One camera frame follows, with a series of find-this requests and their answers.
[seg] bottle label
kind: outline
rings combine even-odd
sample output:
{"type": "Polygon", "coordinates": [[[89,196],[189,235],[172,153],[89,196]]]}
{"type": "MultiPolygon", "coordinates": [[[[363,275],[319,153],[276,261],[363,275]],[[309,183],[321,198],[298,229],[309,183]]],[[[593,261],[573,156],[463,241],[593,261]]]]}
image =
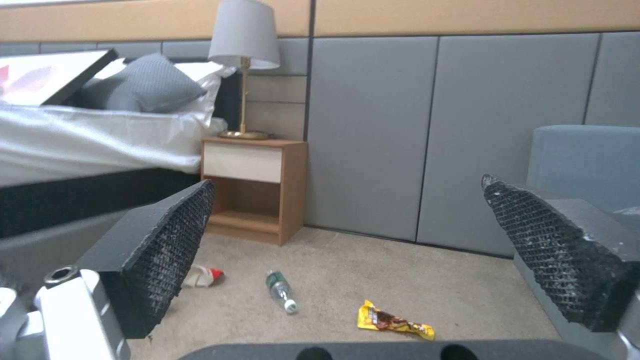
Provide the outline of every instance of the bottle label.
{"type": "Polygon", "coordinates": [[[273,287],[273,285],[276,284],[276,282],[280,282],[280,281],[286,281],[286,279],[284,278],[284,276],[282,275],[281,272],[279,271],[274,271],[272,273],[270,273],[267,276],[267,289],[271,289],[273,287]]]}

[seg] bottle cap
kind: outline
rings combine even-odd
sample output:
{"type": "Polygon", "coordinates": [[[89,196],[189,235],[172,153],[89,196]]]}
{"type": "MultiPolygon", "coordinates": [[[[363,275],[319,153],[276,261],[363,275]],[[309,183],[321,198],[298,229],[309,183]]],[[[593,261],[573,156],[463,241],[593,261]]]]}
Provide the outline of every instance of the bottle cap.
{"type": "Polygon", "coordinates": [[[294,300],[289,299],[289,300],[284,302],[284,311],[286,311],[287,314],[297,313],[298,312],[298,305],[296,304],[296,302],[294,300]]]}

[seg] beige carpet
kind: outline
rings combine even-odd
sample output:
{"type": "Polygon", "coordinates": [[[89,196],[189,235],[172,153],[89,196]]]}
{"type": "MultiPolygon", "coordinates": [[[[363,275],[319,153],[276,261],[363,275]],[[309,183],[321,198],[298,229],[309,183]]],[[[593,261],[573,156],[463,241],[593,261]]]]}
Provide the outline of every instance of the beige carpet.
{"type": "Polygon", "coordinates": [[[438,340],[559,339],[510,260],[317,229],[283,247],[206,234],[196,263],[227,277],[184,289],[150,340],[133,340],[133,359],[177,359],[221,343],[415,341],[356,328],[364,299],[427,323],[438,340]],[[300,312],[269,297],[268,270],[279,269],[300,312]]]}

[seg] white bed sheet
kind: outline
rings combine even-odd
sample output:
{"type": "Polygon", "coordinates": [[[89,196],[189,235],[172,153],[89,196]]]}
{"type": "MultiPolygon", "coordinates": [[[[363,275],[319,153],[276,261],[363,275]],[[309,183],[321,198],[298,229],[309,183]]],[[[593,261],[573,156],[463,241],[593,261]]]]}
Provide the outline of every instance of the white bed sheet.
{"type": "Polygon", "coordinates": [[[200,140],[226,128],[197,113],[0,106],[0,187],[141,168],[190,174],[200,140]]]}

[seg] white pillow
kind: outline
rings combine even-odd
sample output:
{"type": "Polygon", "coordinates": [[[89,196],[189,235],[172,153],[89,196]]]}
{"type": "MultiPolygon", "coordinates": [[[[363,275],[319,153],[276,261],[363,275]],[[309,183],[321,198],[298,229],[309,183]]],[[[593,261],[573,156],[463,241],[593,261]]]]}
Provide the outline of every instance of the white pillow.
{"type": "Polygon", "coordinates": [[[96,75],[94,75],[94,79],[106,79],[112,75],[123,71],[127,65],[124,63],[124,58],[116,59],[110,62],[107,66],[103,67],[96,75]]]}
{"type": "Polygon", "coordinates": [[[207,93],[172,113],[195,112],[204,114],[205,119],[211,117],[216,108],[216,96],[218,96],[218,90],[222,84],[220,75],[225,74],[225,67],[213,62],[178,63],[174,66],[205,88],[207,93]]]}

